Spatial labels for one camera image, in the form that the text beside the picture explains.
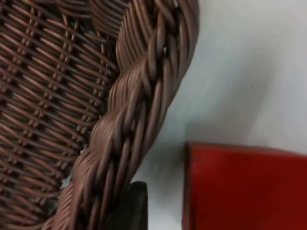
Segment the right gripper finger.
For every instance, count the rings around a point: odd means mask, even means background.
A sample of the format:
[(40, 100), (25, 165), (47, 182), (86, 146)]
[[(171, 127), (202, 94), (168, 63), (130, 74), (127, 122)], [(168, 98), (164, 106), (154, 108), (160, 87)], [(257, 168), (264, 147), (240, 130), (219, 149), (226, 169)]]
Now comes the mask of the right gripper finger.
[(129, 185), (124, 196), (123, 230), (148, 229), (148, 189), (146, 182)]

